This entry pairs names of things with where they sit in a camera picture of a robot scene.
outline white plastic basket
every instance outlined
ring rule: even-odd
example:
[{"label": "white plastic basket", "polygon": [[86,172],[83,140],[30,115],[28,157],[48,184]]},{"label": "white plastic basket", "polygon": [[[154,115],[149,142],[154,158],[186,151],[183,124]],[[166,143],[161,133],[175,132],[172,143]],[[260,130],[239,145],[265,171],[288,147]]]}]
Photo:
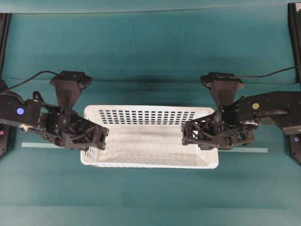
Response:
[{"label": "white plastic basket", "polygon": [[85,118],[110,130],[106,149],[80,153],[81,162],[97,167],[213,169],[217,148],[201,151],[182,145],[181,124],[209,115],[208,107],[90,105]]}]

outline teal table surface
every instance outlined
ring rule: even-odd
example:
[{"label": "teal table surface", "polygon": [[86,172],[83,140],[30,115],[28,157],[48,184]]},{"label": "teal table surface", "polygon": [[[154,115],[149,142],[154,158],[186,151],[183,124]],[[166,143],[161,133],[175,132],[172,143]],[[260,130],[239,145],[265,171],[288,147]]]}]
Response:
[{"label": "teal table surface", "polygon": [[[41,70],[84,71],[87,105],[213,107],[200,75],[261,75],[294,65],[287,5],[110,14],[14,14],[3,79]],[[51,75],[16,89],[56,104]],[[294,71],[246,80],[249,96],[300,91]],[[219,153],[216,169],[85,166],[79,152],[21,147],[44,142],[11,130],[0,159],[0,225],[301,225],[301,166],[276,126],[261,125],[249,147]]]}]

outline black cable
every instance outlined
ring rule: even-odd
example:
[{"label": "black cable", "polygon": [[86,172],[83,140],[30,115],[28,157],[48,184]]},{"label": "black cable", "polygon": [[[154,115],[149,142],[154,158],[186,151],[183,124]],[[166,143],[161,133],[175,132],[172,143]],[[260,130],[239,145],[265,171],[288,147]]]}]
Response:
[{"label": "black cable", "polygon": [[16,84],[16,85],[14,85],[14,86],[12,86],[12,87],[10,87],[10,88],[8,88],[8,89],[6,89],[6,90],[0,92],[0,95],[3,94],[3,93],[5,93],[5,92],[7,92],[7,91],[10,91],[10,90],[12,90],[12,89],[14,89],[14,88],[17,88],[17,87],[19,87],[19,86],[22,86],[22,85],[24,85],[25,83],[28,83],[30,80],[34,79],[35,77],[37,77],[37,76],[39,76],[40,74],[43,74],[43,73],[50,73],[50,74],[58,75],[57,73],[52,72],[52,71],[41,71],[41,72],[39,72],[39,73],[36,73],[34,76],[30,77],[29,79],[26,79],[25,81],[23,81],[23,82],[21,82],[21,83],[19,83],[19,84]]},{"label": "black cable", "polygon": [[297,68],[297,67],[299,67],[299,66],[294,66],[294,67],[289,67],[289,68],[281,69],[281,70],[278,70],[278,71],[272,72],[272,73],[270,73],[270,74],[265,74],[265,75],[255,75],[255,76],[239,76],[239,77],[236,77],[236,76],[232,76],[232,77],[221,76],[221,77],[219,77],[219,78],[225,78],[225,79],[251,79],[251,78],[265,78],[265,77],[268,77],[268,76],[271,76],[271,75],[274,75],[274,74],[277,74],[277,73],[280,73],[280,72],[288,71],[288,70],[291,70],[291,69],[294,69],[294,68]]}]

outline blue dot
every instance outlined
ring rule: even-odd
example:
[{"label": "blue dot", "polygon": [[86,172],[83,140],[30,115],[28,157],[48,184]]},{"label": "blue dot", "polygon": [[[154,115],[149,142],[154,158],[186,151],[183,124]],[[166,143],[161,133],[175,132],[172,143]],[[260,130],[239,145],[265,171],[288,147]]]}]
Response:
[{"label": "blue dot", "polygon": [[17,113],[19,114],[19,115],[21,115],[21,114],[24,114],[24,109],[23,108],[18,108],[17,109]]}]

